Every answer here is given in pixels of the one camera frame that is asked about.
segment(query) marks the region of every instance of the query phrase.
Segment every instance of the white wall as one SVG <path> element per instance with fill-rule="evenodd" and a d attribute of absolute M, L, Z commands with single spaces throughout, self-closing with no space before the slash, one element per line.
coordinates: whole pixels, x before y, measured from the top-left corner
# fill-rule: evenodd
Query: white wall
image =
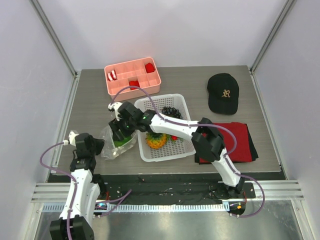
<path fill-rule="evenodd" d="M 251 66 L 286 0 L 39 0 L 77 70 Z"/>
<path fill-rule="evenodd" d="M 256 77 L 285 171 L 320 226 L 320 1 L 296 1 Z"/>
<path fill-rule="evenodd" d="M 0 239 L 22 240 L 72 76 L 27 0 L 0 2 L 0 56 Z"/>

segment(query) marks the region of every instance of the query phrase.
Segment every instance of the folded red towel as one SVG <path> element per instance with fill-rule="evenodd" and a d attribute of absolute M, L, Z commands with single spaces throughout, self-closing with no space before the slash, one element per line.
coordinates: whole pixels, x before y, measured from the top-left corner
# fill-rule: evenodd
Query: folded red towel
<path fill-rule="evenodd" d="M 237 163 L 252 162 L 247 125 L 240 122 L 214 123 L 214 124 L 230 130 L 236 138 L 236 141 L 237 141 L 236 149 L 229 155 L 231 161 L 237 162 Z M 227 151 L 230 151 L 234 146 L 233 138 L 226 131 L 222 129 L 219 129 L 219 131 L 223 135 L 224 143 Z M 204 163 L 208 163 L 208 161 L 200 158 L 199 163 L 204 164 Z"/>

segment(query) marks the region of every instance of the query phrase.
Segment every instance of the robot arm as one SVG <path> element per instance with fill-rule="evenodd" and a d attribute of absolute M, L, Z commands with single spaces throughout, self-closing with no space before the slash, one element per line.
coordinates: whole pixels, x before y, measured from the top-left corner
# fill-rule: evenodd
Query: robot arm
<path fill-rule="evenodd" d="M 70 164 L 71 175 L 76 179 L 77 191 L 70 213 L 72 236 L 75 240 L 93 240 L 92 221 L 97 199 L 102 199 L 106 192 L 105 183 L 100 174 L 94 174 L 95 156 L 99 155 L 105 144 L 102 139 L 95 139 L 88 133 L 78 134 L 71 131 L 68 143 L 76 147 L 74 158 Z M 71 180 L 68 197 L 59 216 L 59 220 L 50 224 L 53 240 L 64 240 L 67 237 L 67 218 L 75 192 L 74 181 Z"/>
<path fill-rule="evenodd" d="M 231 195 L 242 192 L 245 180 L 239 176 L 240 172 L 236 170 L 229 156 L 226 155 L 227 150 L 222 134 L 215 127 L 194 126 L 196 124 L 213 124 L 209 119 L 187 121 L 162 115 L 164 120 L 155 111 L 142 112 L 130 102 L 114 102 L 108 106 L 108 109 L 115 112 L 115 119 L 109 123 L 114 140 L 121 141 L 123 136 L 129 136 L 135 130 L 139 130 L 174 135 L 192 141 L 197 155 L 215 166 L 228 192 Z M 235 172 L 229 167 L 226 159 Z"/>

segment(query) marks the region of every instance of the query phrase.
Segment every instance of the wooden table surface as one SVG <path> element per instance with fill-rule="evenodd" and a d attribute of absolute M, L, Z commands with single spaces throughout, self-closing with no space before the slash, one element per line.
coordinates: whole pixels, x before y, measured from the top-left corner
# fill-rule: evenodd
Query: wooden table surface
<path fill-rule="evenodd" d="M 241 172 L 279 172 L 280 167 L 271 138 L 258 102 L 247 66 L 195 66 L 158 68 L 162 84 L 155 95 L 181 94 L 184 96 L 192 120 L 202 117 L 215 123 L 240 122 L 248 125 L 259 158 L 254 162 L 237 163 Z M 236 114 L 216 114 L 208 107 L 208 79 L 219 73 L 229 73 L 239 85 L 239 106 Z M 103 69 L 82 70 L 77 87 L 66 135 L 70 130 L 89 133 L 98 138 L 102 129 L 113 119 L 108 111 L 111 97 L 108 95 Z M 58 168 L 69 171 L 73 148 L 64 147 Z M 96 174 L 169 174 L 169 173 L 216 173 L 213 165 L 199 165 L 194 156 L 162 162 L 144 162 L 138 143 L 114 160 L 96 156 Z"/>

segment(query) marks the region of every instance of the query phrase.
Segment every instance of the plastic bag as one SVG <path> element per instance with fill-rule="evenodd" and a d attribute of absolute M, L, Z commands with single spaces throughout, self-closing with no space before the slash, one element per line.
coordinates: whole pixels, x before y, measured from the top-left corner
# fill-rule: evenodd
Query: plastic bag
<path fill-rule="evenodd" d="M 101 151 L 101 157 L 106 160 L 113 160 L 120 154 L 123 154 L 127 150 L 131 149 L 137 142 L 137 132 L 135 131 L 131 135 L 131 139 L 122 146 L 116 147 L 112 139 L 113 133 L 111 127 L 106 126 L 100 133 L 99 138 L 104 140 L 104 146 Z"/>

